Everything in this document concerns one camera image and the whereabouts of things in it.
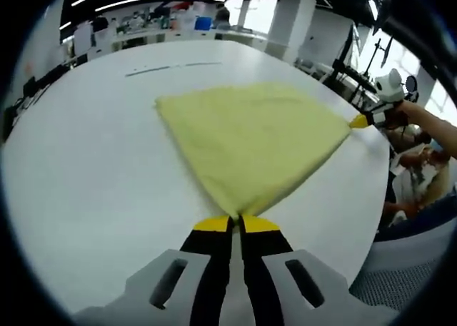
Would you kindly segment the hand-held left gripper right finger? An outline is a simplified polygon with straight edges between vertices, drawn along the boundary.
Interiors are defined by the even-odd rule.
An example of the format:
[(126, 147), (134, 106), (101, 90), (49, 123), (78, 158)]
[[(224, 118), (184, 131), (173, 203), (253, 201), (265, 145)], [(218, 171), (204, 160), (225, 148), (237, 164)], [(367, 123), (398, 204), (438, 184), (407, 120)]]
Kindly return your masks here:
[(305, 250), (294, 250), (271, 221), (240, 217), (244, 282), (257, 325), (357, 325), (346, 279)]

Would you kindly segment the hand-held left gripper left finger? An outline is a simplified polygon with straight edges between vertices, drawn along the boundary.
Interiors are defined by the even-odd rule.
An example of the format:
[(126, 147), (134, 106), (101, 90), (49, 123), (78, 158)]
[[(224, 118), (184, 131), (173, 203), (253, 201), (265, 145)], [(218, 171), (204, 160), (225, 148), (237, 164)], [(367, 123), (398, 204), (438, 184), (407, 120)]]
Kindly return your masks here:
[(228, 216), (204, 219), (126, 281), (124, 325), (217, 325), (229, 283)]

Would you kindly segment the person's right hand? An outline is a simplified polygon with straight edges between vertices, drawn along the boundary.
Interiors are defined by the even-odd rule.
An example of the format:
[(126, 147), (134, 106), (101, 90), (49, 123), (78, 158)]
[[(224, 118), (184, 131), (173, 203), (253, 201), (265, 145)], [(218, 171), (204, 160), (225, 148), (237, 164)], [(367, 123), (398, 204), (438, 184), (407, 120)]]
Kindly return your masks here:
[(396, 104), (384, 112), (384, 128), (395, 129), (409, 124), (408, 116), (401, 108), (403, 104)]

